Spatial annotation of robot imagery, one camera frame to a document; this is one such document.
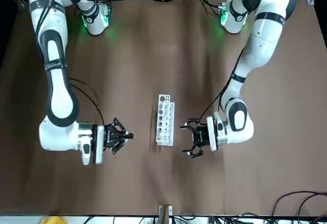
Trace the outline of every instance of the white robotic arm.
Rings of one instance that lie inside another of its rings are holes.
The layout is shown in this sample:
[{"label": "white robotic arm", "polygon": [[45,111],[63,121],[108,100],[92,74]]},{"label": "white robotic arm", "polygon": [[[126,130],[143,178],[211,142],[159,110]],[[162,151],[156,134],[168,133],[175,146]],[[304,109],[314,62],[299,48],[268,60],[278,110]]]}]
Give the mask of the white robotic arm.
[{"label": "white robotic arm", "polygon": [[[207,118],[207,124],[199,119],[189,119],[182,129],[192,129],[194,146],[186,150],[191,157],[203,155],[202,147],[210,145],[216,151],[220,145],[240,143],[252,138],[253,122],[240,90],[247,75],[255,68],[265,65],[272,57],[281,36],[285,20],[292,14],[296,0],[229,0],[225,4],[227,17],[223,27],[230,33],[238,33],[248,13],[256,10],[250,36],[242,50],[231,76],[221,92],[219,106],[226,121],[218,111]],[[199,153],[193,154],[195,147]]]},{"label": "white robotic arm", "polygon": [[46,150],[80,150],[83,164],[102,162],[104,148],[115,154],[133,138],[115,118],[109,125],[77,123],[79,104],[71,91],[65,60],[67,24],[65,7],[77,4],[88,31],[97,35],[108,26],[108,7],[96,0],[29,0],[37,47],[44,59],[48,80],[46,116],[39,126],[41,146]]}]

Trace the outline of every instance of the wire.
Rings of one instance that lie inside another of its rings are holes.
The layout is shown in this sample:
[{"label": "wire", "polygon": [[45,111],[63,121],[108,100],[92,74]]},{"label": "wire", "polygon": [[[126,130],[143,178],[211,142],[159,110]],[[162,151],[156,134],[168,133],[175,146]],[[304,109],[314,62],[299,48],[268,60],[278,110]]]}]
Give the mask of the wire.
[{"label": "wire", "polygon": [[320,193],[324,193],[324,192],[314,192],[314,191],[295,191],[295,192],[290,192],[290,193],[284,194],[284,195],[280,196],[280,197],[277,199],[277,201],[276,201],[276,203],[275,203],[275,205],[274,205],[274,207],[273,207],[273,209],[272,209],[272,212],[271,212],[271,218],[273,218],[273,216],[274,216],[274,214],[275,214],[276,207],[277,207],[279,201],[281,201],[283,198],[285,198],[285,197],[287,197],[287,196],[294,195],[294,194],[299,194],[299,193],[320,194]]},{"label": "wire", "polygon": [[315,220],[313,221],[313,223],[316,223],[318,220],[320,220],[320,219],[322,219],[322,218],[324,218],[324,217],[327,217],[327,214],[319,216],[317,219],[315,219]]},{"label": "wire", "polygon": [[214,216],[214,219],[215,219],[215,221],[216,221],[217,224],[222,224],[222,222],[219,220],[218,217]]},{"label": "wire", "polygon": [[181,219],[181,218],[178,218],[178,217],[173,217],[173,220],[179,220],[180,223],[186,223],[188,224],[185,220]]},{"label": "wire", "polygon": [[259,215],[256,215],[256,214],[253,214],[253,213],[251,213],[251,212],[246,212],[246,213],[240,215],[237,219],[234,219],[234,221],[239,221],[239,219],[241,219],[242,217],[244,217],[244,216],[246,216],[246,215],[252,215],[252,216],[255,216],[255,217],[259,218],[259,219],[262,219],[262,220],[267,221],[268,223],[278,224],[278,222],[275,221],[275,220],[273,220],[273,219],[267,219],[267,218],[265,218],[265,217],[262,217],[262,216],[259,216]]},{"label": "wire", "polygon": [[[234,68],[233,68],[233,71],[231,72],[231,75],[235,72],[236,67],[237,67],[237,65],[238,65],[238,63],[239,63],[239,61],[240,61],[240,57],[241,57],[242,53],[243,53],[243,50],[241,51],[241,53],[240,53],[240,55],[239,55],[239,57],[238,57],[238,59],[237,59],[237,62],[235,63],[235,66],[234,66]],[[229,83],[230,83],[230,80],[231,80],[231,75],[229,76],[229,79],[228,79],[226,85],[224,86],[224,88],[219,92],[219,94],[215,97],[215,99],[214,99],[214,100],[209,104],[209,106],[208,106],[208,107],[204,110],[204,112],[201,114],[199,121],[200,121],[200,124],[201,124],[202,126],[205,126],[205,125],[206,125],[205,123],[201,123],[201,119],[202,119],[202,117],[205,115],[205,113],[209,110],[209,108],[210,108],[210,107],[215,103],[215,101],[216,101],[219,97],[220,97],[220,99],[219,99],[218,110],[219,110],[219,107],[221,107],[221,95],[226,91],[226,89],[227,89],[227,87],[228,87],[228,85],[229,85]]]},{"label": "wire", "polygon": [[214,9],[211,6],[209,6],[209,8],[213,12],[213,14],[210,13],[210,12],[208,12],[208,9],[205,6],[206,2],[204,2],[203,0],[200,0],[200,2],[201,2],[201,5],[203,6],[203,8],[205,10],[205,13],[207,14],[207,16],[209,16],[209,17],[217,17],[217,16],[219,16],[219,14],[216,11],[214,11]]},{"label": "wire", "polygon": [[232,218],[229,218],[229,217],[221,217],[222,220],[224,220],[224,223],[231,223],[231,224],[241,224],[241,223],[245,223],[243,221],[240,221],[240,220],[234,220]]},{"label": "wire", "polygon": [[84,222],[84,224],[87,224],[92,218],[94,218],[95,215],[90,215],[88,219]]},{"label": "wire", "polygon": [[185,218],[183,216],[180,216],[179,218],[183,219],[183,220],[194,220],[195,219],[195,215],[193,215],[192,218],[188,219],[188,218]]},{"label": "wire", "polygon": [[144,219],[145,219],[145,217],[143,217],[143,218],[139,221],[138,224],[141,224],[141,222],[142,222]]},{"label": "wire", "polygon": [[199,121],[200,121],[200,124],[202,126],[205,126],[206,125],[205,123],[201,123],[202,117],[205,115],[205,113],[208,111],[208,109],[215,103],[215,101],[221,96],[221,94],[222,94],[222,92],[223,92],[224,89],[225,89],[225,87],[219,92],[219,94],[215,97],[215,99],[210,103],[210,105],[201,114]]},{"label": "wire", "polygon": [[218,6],[217,5],[213,5],[213,4],[211,4],[211,3],[209,3],[209,1],[208,0],[202,0],[204,3],[206,3],[208,6],[210,6],[210,7],[214,7],[214,8],[218,8]]},{"label": "wire", "polygon": [[78,79],[74,79],[74,78],[71,78],[71,77],[68,77],[68,78],[70,80],[72,80],[72,81],[76,81],[78,83],[81,83],[81,84],[85,85],[90,91],[92,91],[92,93],[96,97],[97,105],[99,105],[99,97],[98,97],[97,93],[94,91],[94,89],[92,89],[90,86],[88,86],[88,84],[86,84],[84,81],[81,81],[81,80],[78,80]]},{"label": "wire", "polygon": [[300,222],[300,213],[301,213],[301,209],[302,209],[303,205],[305,204],[305,202],[308,201],[309,199],[313,198],[313,197],[316,197],[316,196],[325,196],[325,197],[327,197],[327,194],[326,193],[315,193],[315,194],[312,194],[312,195],[306,197],[306,199],[303,200],[303,202],[301,203],[301,205],[299,206],[298,211],[297,211],[297,220],[298,220],[298,222]]},{"label": "wire", "polygon": [[100,108],[98,107],[98,105],[96,104],[96,102],[84,91],[82,90],[80,87],[74,85],[74,84],[71,84],[71,86],[73,86],[75,89],[79,90],[80,92],[82,92],[92,103],[93,105],[96,107],[97,111],[99,112],[100,114],[100,117],[101,117],[101,121],[102,121],[102,124],[104,125],[104,119],[103,119],[103,116],[102,116],[102,113],[101,113],[101,110]]},{"label": "wire", "polygon": [[42,53],[41,47],[40,47],[39,42],[38,42],[38,36],[39,36],[39,32],[40,32],[42,23],[44,22],[45,18],[47,17],[48,13],[50,12],[50,9],[51,9],[50,6],[46,6],[46,7],[43,8],[42,13],[41,13],[40,18],[39,18],[39,21],[37,22],[37,25],[36,25],[36,28],[35,28],[36,47],[37,47],[37,50],[39,52],[39,55],[42,58],[43,58],[43,53]]}]

